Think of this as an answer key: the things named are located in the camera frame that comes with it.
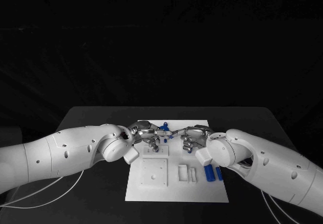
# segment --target hole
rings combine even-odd
[[[269,159],[265,158],[265,159],[263,159],[263,166],[268,164],[268,162],[269,162]]]
[[[297,173],[292,171],[292,173],[291,173],[291,179],[294,180],[295,177],[297,177]]]

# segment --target robotic hand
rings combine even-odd
[[[323,216],[323,169],[302,155],[236,129],[214,133],[194,126],[174,131],[177,135],[183,150],[197,145],[194,156],[203,166],[214,160],[268,195]]]
[[[112,124],[64,129],[26,144],[0,148],[0,194],[37,180],[72,175],[98,161],[112,162],[124,157],[137,159],[134,148],[141,140],[158,149],[158,136],[170,136],[148,121],[128,128]]]

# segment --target cable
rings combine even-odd
[[[4,207],[5,205],[8,205],[8,204],[11,204],[11,203],[14,203],[14,202],[18,202],[21,199],[24,199],[24,198],[33,196],[34,194],[37,194],[37,193],[39,193],[40,191],[43,191],[47,187],[50,187],[50,186],[51,186],[51,185],[53,185],[62,178],[63,178],[63,176],[62,176],[62,177],[60,177],[51,184],[49,184],[44,188],[41,188],[39,191],[36,191],[36,192],[31,193],[30,195],[21,197],[20,199],[17,199],[17,200],[14,200],[14,201],[11,201],[11,202],[8,202],[8,203],[1,204],[0,207]]]
[[[282,210],[282,208],[279,207],[279,205],[275,203],[275,201],[274,201],[274,204],[276,205],[276,207],[279,208],[279,210],[281,210],[281,212],[285,214],[285,216],[291,219],[291,221],[294,221],[292,220],[292,218],[287,215],[287,213],[284,212],[284,210]]]
[[[54,202],[60,197],[63,197],[66,194],[67,194],[67,192],[72,190],[72,188],[73,188],[73,186],[76,185],[76,183],[77,183],[77,181],[79,181],[79,179],[80,179],[80,177],[82,177],[82,173],[80,173],[80,175],[79,175],[79,178],[77,178],[77,180],[76,180],[76,182],[75,182],[75,184],[72,185],[72,187],[69,188],[69,190],[54,199],[54,200],[51,200],[50,202],[47,202],[47,203],[44,203],[44,204],[41,204],[41,205],[39,205],[39,206],[34,206],[34,207],[14,207],[14,206],[1,206],[1,207],[5,207],[5,208],[14,208],[14,209],[33,209],[33,208],[37,208],[37,207],[40,207],[40,206],[43,206],[43,205],[46,205],[46,204],[49,204],[49,203],[51,203],[51,202]]]
[[[268,205],[268,203],[266,203],[265,197],[263,197],[263,201],[265,201],[265,204],[266,204],[268,209],[269,209],[269,211],[271,211],[271,207],[269,207],[269,205]]]

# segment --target black background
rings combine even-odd
[[[7,1],[0,121],[23,142],[73,106],[263,106],[320,166],[321,3]]]

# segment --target table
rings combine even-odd
[[[295,150],[272,113],[263,107],[73,107],[57,131],[79,126],[115,124],[128,126],[139,119],[206,119],[216,132],[235,128]],[[1,210],[1,224],[82,223],[275,223],[261,191],[229,169],[222,168],[229,203],[125,202],[129,166],[124,159],[98,162],[83,171],[70,192],[53,203],[34,209]],[[13,206],[37,206],[59,197],[73,185],[80,173],[62,178],[43,192]],[[54,179],[18,187],[14,199],[43,188]],[[268,201],[282,223],[292,223]],[[299,223],[321,223],[312,212],[276,200]]]

